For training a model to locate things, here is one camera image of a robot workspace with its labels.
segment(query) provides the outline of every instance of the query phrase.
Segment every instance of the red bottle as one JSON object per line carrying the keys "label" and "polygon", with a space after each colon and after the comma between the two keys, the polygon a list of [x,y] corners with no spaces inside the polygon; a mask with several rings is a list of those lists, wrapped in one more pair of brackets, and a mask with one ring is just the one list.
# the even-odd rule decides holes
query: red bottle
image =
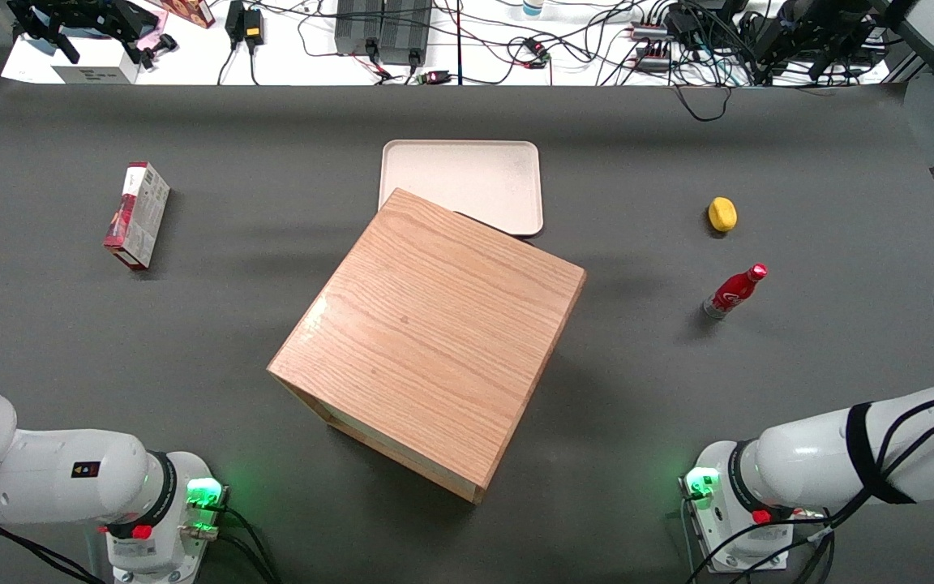
{"label": "red bottle", "polygon": [[753,265],[745,273],[734,274],[730,280],[724,281],[723,285],[716,290],[716,293],[709,296],[701,307],[705,309],[705,314],[712,318],[722,318],[726,313],[734,310],[734,307],[744,302],[752,292],[756,291],[756,284],[759,280],[766,277],[766,266],[763,264]]}

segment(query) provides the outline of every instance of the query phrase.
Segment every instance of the wooden cube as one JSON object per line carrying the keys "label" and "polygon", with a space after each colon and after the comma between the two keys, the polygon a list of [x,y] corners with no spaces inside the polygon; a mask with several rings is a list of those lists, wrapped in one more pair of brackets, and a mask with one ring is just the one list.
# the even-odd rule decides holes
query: wooden cube
{"label": "wooden cube", "polygon": [[477,504],[583,281],[396,190],[268,369],[334,428]]}

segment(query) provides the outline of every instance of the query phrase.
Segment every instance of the white tray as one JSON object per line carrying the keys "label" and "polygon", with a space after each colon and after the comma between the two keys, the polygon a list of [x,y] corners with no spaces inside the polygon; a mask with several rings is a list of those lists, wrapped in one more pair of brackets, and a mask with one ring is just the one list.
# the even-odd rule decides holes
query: white tray
{"label": "white tray", "polygon": [[542,229],[538,148],[524,141],[393,140],[381,161],[381,208],[394,189],[511,235]]}

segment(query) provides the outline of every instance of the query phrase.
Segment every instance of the red box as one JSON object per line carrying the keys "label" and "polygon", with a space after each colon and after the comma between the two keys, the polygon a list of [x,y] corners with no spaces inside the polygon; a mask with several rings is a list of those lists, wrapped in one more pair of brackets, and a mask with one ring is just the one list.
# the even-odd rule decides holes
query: red box
{"label": "red box", "polygon": [[122,203],[110,221],[103,247],[134,270],[148,268],[170,192],[149,162],[130,163]]}
{"label": "red box", "polygon": [[211,7],[204,0],[149,0],[149,2],[157,4],[178,18],[188,19],[200,27],[208,28],[215,23]]}

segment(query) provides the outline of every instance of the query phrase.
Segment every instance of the gray mat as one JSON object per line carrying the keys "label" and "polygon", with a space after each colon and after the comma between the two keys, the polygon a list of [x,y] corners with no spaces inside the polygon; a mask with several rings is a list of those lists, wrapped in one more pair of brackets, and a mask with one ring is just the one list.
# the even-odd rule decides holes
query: gray mat
{"label": "gray mat", "polygon": [[[898,95],[738,90],[698,123],[662,88],[0,80],[0,393],[22,428],[203,455],[290,582],[679,583],[675,477],[705,444],[934,384],[934,186]],[[702,114],[722,99],[687,96]],[[589,270],[477,508],[264,370],[373,215],[396,138],[533,141],[534,243]],[[177,190],[138,276],[100,248],[131,160]],[[716,195],[740,212],[722,239]],[[757,261],[756,296],[707,325],[701,300]],[[21,531],[84,554],[73,526]],[[834,569],[934,582],[934,503],[861,511]],[[203,584],[254,580],[212,546]],[[63,577],[0,541],[0,581]]]}

